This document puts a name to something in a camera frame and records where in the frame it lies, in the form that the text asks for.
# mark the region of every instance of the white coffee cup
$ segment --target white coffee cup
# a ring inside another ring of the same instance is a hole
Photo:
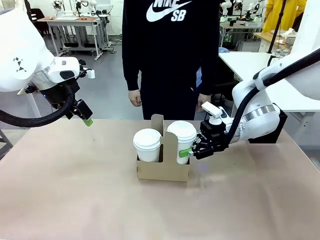
[[[144,162],[159,162],[161,134],[157,130],[146,128],[133,137],[133,145],[138,157]]]
[[[175,121],[168,126],[167,132],[175,134],[178,138],[176,161],[179,164],[187,164],[189,157],[180,157],[179,152],[192,147],[193,142],[197,137],[196,128],[190,122]]]

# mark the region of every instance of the black sweatshirt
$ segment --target black sweatshirt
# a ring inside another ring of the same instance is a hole
[[[171,78],[175,85],[194,86],[201,67],[201,93],[211,94],[218,61],[219,4],[219,0],[124,0],[122,60],[128,90],[139,89],[139,70],[150,76],[148,81]]]

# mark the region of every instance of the person in yellow jacket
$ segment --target person in yellow jacket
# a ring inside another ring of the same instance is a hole
[[[296,17],[304,12],[307,0],[286,0],[280,30],[292,28]],[[265,11],[263,32],[276,29],[283,0],[268,0]]]

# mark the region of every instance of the white swoosh logo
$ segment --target white swoosh logo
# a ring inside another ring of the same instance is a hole
[[[155,22],[158,21],[160,19],[162,19],[163,17],[165,17],[166,15],[172,13],[174,10],[177,10],[181,7],[183,7],[184,5],[187,5],[189,3],[191,3],[192,1],[188,1],[179,5],[175,5],[173,7],[167,8],[163,11],[159,11],[159,12],[154,12],[153,9],[153,3],[151,4],[151,6],[149,7],[148,11],[146,12],[146,19],[149,22]]]

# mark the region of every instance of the person's hand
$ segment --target person's hand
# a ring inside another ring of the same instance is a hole
[[[200,113],[203,111],[201,105],[204,104],[205,102],[211,102],[211,95],[203,95],[203,94],[199,94],[198,97],[198,109],[197,111]]]
[[[128,98],[133,106],[141,107],[141,97],[140,97],[140,90],[133,90],[129,91]]]

